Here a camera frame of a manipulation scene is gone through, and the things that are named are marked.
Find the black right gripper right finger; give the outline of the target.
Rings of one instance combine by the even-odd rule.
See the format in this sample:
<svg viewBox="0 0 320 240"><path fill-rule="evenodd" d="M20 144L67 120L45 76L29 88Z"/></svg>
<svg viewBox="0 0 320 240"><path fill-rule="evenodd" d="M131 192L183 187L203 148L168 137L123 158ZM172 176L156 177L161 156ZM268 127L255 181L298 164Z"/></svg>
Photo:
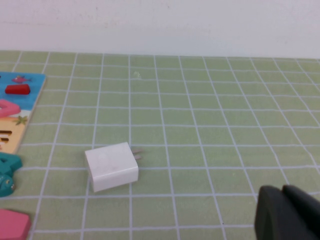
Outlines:
<svg viewBox="0 0 320 240"><path fill-rule="evenodd" d="M282 192L293 204L300 218L312 232L320 231L320 202L294 185L284 185Z"/></svg>

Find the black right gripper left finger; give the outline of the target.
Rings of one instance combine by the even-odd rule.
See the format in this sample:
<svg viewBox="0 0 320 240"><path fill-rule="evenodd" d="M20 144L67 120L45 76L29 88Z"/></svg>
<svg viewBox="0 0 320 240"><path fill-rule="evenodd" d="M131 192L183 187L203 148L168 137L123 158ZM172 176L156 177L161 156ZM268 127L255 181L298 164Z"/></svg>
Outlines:
<svg viewBox="0 0 320 240"><path fill-rule="evenodd" d="M259 189L254 220L258 240L318 240L300 218L282 189L264 185Z"/></svg>

